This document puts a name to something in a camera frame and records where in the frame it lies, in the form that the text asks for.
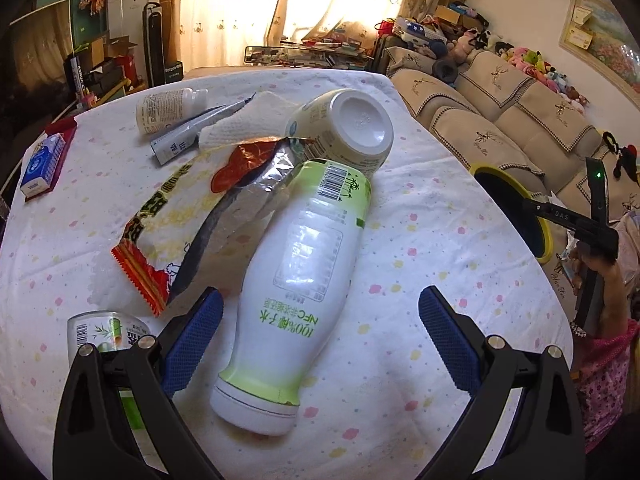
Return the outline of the person's right hand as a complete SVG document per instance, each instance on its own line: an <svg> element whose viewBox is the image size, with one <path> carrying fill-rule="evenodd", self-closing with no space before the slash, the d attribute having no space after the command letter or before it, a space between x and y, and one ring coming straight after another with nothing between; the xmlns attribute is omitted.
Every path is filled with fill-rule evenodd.
<svg viewBox="0 0 640 480"><path fill-rule="evenodd" d="M574 295L577 296L578 292L582 289L582 268L584 263L582 262L582 256L578 248L574 248L568 256L568 262L572 269L572 277L570 278L570 284L572 284Z"/></svg>

